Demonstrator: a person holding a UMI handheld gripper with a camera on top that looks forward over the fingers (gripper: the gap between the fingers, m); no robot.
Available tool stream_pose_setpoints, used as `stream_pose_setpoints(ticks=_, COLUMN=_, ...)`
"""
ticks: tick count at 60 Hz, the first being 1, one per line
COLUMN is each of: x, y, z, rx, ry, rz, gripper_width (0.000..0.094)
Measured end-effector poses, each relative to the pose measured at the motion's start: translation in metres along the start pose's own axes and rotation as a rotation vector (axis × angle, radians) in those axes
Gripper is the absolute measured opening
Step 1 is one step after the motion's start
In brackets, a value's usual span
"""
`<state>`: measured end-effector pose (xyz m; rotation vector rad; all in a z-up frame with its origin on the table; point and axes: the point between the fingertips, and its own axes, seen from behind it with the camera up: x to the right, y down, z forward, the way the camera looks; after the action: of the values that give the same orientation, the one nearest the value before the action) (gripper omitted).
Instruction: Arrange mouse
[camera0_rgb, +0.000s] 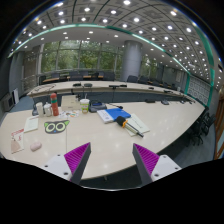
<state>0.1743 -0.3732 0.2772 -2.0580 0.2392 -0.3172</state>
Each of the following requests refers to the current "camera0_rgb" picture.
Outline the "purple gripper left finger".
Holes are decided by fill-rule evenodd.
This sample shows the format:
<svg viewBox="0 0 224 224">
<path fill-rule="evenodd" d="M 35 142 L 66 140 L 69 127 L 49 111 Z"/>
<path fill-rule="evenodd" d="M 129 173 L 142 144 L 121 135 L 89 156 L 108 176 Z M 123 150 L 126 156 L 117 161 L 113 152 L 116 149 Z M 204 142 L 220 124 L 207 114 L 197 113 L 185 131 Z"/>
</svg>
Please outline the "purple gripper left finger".
<svg viewBox="0 0 224 224">
<path fill-rule="evenodd" d="M 72 183 L 79 184 L 91 154 L 91 143 L 81 145 L 66 154 L 52 157 L 43 169 Z"/>
</svg>

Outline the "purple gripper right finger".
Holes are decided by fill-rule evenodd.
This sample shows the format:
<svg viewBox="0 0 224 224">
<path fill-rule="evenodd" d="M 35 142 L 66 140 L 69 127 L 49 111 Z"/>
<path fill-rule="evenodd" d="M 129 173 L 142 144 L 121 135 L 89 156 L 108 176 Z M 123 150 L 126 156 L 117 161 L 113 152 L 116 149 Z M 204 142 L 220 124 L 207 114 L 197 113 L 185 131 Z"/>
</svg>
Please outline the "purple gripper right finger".
<svg viewBox="0 0 224 224">
<path fill-rule="evenodd" d="M 133 144 L 132 153 L 143 185 L 181 170 L 181 167 L 168 155 L 159 156 L 136 143 Z"/>
</svg>

